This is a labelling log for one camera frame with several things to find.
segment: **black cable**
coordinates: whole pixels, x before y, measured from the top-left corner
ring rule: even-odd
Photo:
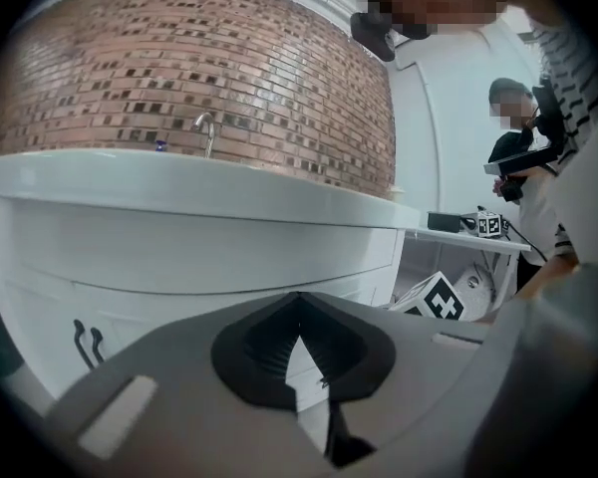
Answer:
[[[541,164],[540,168],[542,168],[543,170],[547,170],[554,177],[558,176],[558,172],[551,165],[549,165],[549,164]]]
[[[462,216],[460,218],[460,222],[465,225],[465,227],[467,228],[467,230],[474,230],[476,228],[476,222],[474,221],[473,218],[466,218],[464,216]]]
[[[477,205],[476,207],[478,207],[479,211],[486,211],[487,209],[485,209],[482,205]],[[516,230],[516,227],[514,227],[511,224],[511,221],[509,221],[507,218],[503,218],[502,215],[500,216],[500,220],[501,221],[506,221],[507,224],[509,225],[509,228],[511,228],[514,232],[516,232],[518,234],[518,237],[520,237],[523,241],[525,241],[529,246],[531,246],[534,250],[536,250],[536,252],[538,252],[538,255],[540,255],[540,257],[542,258],[542,260],[544,260],[545,262],[547,262],[547,257],[545,257],[544,253],[541,252],[529,239],[527,239],[524,235],[522,235],[520,232],[518,232],[518,230]]]
[[[506,218],[502,218],[503,221],[506,221],[507,224],[509,225],[509,228],[511,228],[514,232],[516,232],[518,234],[518,237],[520,237],[523,241],[525,241],[529,246],[531,246],[534,250],[536,250],[536,252],[538,252],[538,255],[541,256],[542,260],[544,260],[545,262],[547,262],[547,257],[545,257],[545,255],[543,254],[543,252],[541,252],[536,245],[534,245],[529,239],[527,239],[524,235],[522,235],[520,232],[518,232],[518,230],[516,230],[516,228],[511,224],[511,222],[506,219]]]

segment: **white countertop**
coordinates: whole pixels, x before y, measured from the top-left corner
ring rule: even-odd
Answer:
[[[452,244],[454,246],[463,246],[464,248],[502,253],[505,255],[511,255],[512,253],[521,251],[531,251],[531,247],[528,244],[507,241],[505,238],[485,239],[484,237],[471,235],[464,230],[458,233],[452,233],[418,227],[408,230],[406,232],[406,238],[420,239],[422,241],[435,241],[444,244]]]
[[[416,228],[420,211],[251,166],[118,149],[0,156],[0,196],[240,219]]]

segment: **hand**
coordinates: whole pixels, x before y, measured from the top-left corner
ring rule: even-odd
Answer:
[[[534,116],[531,117],[530,119],[527,120],[527,122],[525,123],[525,127],[527,127],[527,129],[534,129],[536,127],[536,118],[538,116]]]
[[[502,186],[504,182],[505,181],[500,177],[494,181],[494,188],[492,189],[492,192],[496,193],[496,196],[502,196],[502,193],[500,192],[500,186]]]

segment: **red brick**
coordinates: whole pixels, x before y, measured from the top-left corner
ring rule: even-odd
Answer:
[[[268,110],[275,114],[284,116],[287,119],[290,119],[291,113],[287,107],[282,107],[281,105],[275,105],[274,103],[268,103]]]
[[[261,128],[261,132],[263,132],[264,134],[269,134],[270,136],[274,136],[276,138],[285,139],[286,135],[288,134],[288,129],[279,125],[265,123]]]
[[[121,9],[121,1],[146,5]],[[204,7],[165,5],[180,1]],[[26,23],[0,60],[0,154],[50,146],[153,150],[154,144],[146,142],[150,132],[149,139],[167,138],[171,152],[202,155],[205,135],[186,129],[209,109],[220,125],[228,116],[233,124],[221,127],[215,158],[321,182],[327,177],[346,188],[384,195],[394,181],[395,151],[384,66],[298,4],[252,0],[240,8],[241,2],[59,2]],[[104,14],[84,14],[95,7]],[[274,23],[277,16],[282,25]],[[140,19],[129,23],[131,18]],[[201,19],[208,24],[201,25]],[[65,45],[81,28],[89,33],[67,60]],[[280,35],[280,28],[299,37]],[[124,30],[140,32],[122,36]],[[205,37],[196,37],[199,32]],[[24,59],[17,72],[10,58]],[[191,73],[201,74],[197,82]],[[208,83],[209,76],[217,80]],[[145,102],[141,113],[135,112],[137,102]],[[161,104],[159,114],[150,112],[154,103]],[[183,120],[183,130],[173,129],[175,119]],[[139,140],[130,140],[137,129],[142,129]],[[338,163],[343,154],[351,162],[342,179],[330,159]],[[302,160],[327,168],[306,171]],[[367,172],[372,180],[362,178]]]
[[[230,88],[234,91],[245,92],[254,96],[257,92],[257,88],[252,85],[243,84],[241,82],[230,82]]]
[[[279,140],[264,134],[252,133],[250,136],[250,143],[254,145],[260,145],[262,147],[277,148],[277,143],[279,143]]]
[[[260,148],[259,149],[259,159],[269,163],[283,163],[284,161],[284,154],[283,152],[279,152],[278,150],[271,150],[269,148]]]
[[[319,154],[309,148],[299,147],[299,156],[310,161],[319,162]]]
[[[219,135],[224,138],[236,139],[237,141],[248,141],[250,133],[245,129],[237,129],[236,127],[230,127],[223,125]]]
[[[240,143],[222,137],[217,137],[212,146],[213,150],[244,157],[257,157],[257,147],[248,143]]]

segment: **black rubber part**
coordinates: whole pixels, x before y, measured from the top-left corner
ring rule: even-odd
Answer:
[[[80,353],[80,356],[82,357],[82,360],[84,361],[84,363],[89,367],[89,370],[92,370],[95,367],[93,366],[93,363],[89,359],[89,356],[87,355],[87,353],[85,352],[85,350],[82,347],[82,344],[80,343],[80,338],[86,332],[86,330],[84,329],[84,324],[82,324],[82,321],[80,321],[79,319],[75,319],[73,321],[73,325],[76,328],[76,332],[73,335],[73,343],[75,344],[76,348],[78,349],[78,353]]]
[[[337,404],[330,404],[330,421],[324,456],[338,468],[355,463],[374,453],[376,448],[368,441],[350,433],[346,420]]]
[[[299,337],[334,403],[371,396],[396,359],[394,343],[379,328],[311,294],[291,293],[222,330],[212,344],[212,365],[244,401],[295,412],[295,390],[285,377]]]
[[[428,25],[417,25],[416,23],[402,23],[401,30],[398,32],[402,36],[415,41],[422,41],[431,35]]]
[[[96,361],[99,364],[102,364],[104,362],[104,359],[100,354],[100,344],[104,340],[104,337],[102,336],[102,333],[100,332],[100,330],[98,330],[98,328],[91,328],[91,335],[93,337],[93,346],[91,347],[91,351],[93,352],[93,356],[96,357]]]
[[[350,17],[350,29],[353,39],[382,61],[395,60],[395,48],[387,39],[387,34],[381,30],[381,27],[367,23],[363,13],[355,13]]]

